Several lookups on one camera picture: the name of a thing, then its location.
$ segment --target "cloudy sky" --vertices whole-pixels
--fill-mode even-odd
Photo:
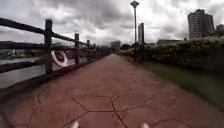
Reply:
[[[54,21],[53,30],[97,44],[113,40],[134,40],[132,0],[0,0],[0,17],[44,28]],[[198,8],[214,15],[215,25],[224,23],[224,0],[138,0],[137,22],[145,23],[146,42],[183,39],[188,36],[187,14]],[[43,42],[29,32],[0,27],[0,40]]]

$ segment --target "railing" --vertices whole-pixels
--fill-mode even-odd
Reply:
[[[75,53],[74,54],[75,65],[80,65],[80,62],[79,62],[80,51],[85,52],[87,54],[88,62],[93,61],[93,58],[97,59],[103,56],[103,53],[100,52],[99,46],[96,46],[95,44],[91,45],[90,40],[87,40],[87,43],[81,42],[79,40],[78,33],[75,34],[74,39],[71,39],[69,37],[59,35],[53,32],[52,31],[53,22],[52,20],[49,20],[49,19],[45,21],[45,29],[29,26],[26,24],[18,23],[18,22],[11,21],[8,19],[3,19],[3,18],[0,18],[0,26],[24,30],[24,31],[28,31],[28,32],[36,33],[36,34],[41,34],[44,36],[44,44],[0,43],[0,49],[38,49],[38,50],[43,50],[45,53],[44,58],[41,58],[40,60],[35,62],[21,62],[21,63],[0,65],[0,73],[44,64],[45,71],[46,71],[45,75],[52,74],[54,72],[52,69],[52,57],[51,57],[52,50],[73,51],[73,53]],[[52,38],[74,42],[74,47],[52,46]]]

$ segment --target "wooden railing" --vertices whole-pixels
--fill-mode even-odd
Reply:
[[[99,46],[91,45],[90,40],[87,40],[86,43],[81,42],[79,40],[79,34],[76,33],[74,34],[74,39],[57,34],[52,31],[52,26],[53,22],[52,20],[47,19],[45,21],[45,29],[33,27],[30,25],[18,23],[15,21],[11,21],[8,19],[3,19],[0,18],[0,26],[4,27],[9,27],[9,28],[14,28],[14,29],[19,29],[19,30],[24,30],[36,34],[41,34],[44,36],[44,44],[34,44],[34,43],[0,43],[0,50],[1,49],[37,49],[37,50],[43,50],[45,53],[45,57],[40,58],[39,60],[35,62],[21,62],[21,63],[10,63],[10,64],[4,64],[0,65],[0,73],[5,73],[9,72],[12,70],[17,70],[17,69],[22,69],[22,68],[28,68],[40,64],[45,65],[45,71],[47,75],[54,74],[55,71],[52,69],[52,57],[51,57],[51,51],[52,50],[63,50],[63,51],[72,51],[74,53],[74,59],[75,59],[75,64],[66,68],[63,68],[65,70],[70,70],[71,67],[77,67],[81,65],[82,63],[79,62],[79,54],[80,52],[84,52],[87,55],[87,62],[89,63],[93,60],[97,60],[101,57],[103,57],[106,54],[103,54],[100,52]],[[61,39],[64,41],[69,41],[73,42],[74,46],[73,47],[68,47],[68,46],[54,46],[52,45],[52,38],[57,38]]]

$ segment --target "paved walkway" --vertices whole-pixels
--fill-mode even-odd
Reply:
[[[4,104],[16,128],[224,128],[224,114],[110,55]]]

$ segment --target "tall building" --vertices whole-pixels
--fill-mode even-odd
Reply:
[[[214,33],[213,16],[206,14],[203,9],[198,9],[188,15],[189,38],[199,38]]]
[[[216,27],[216,31],[220,33],[224,33],[224,24],[220,24]]]

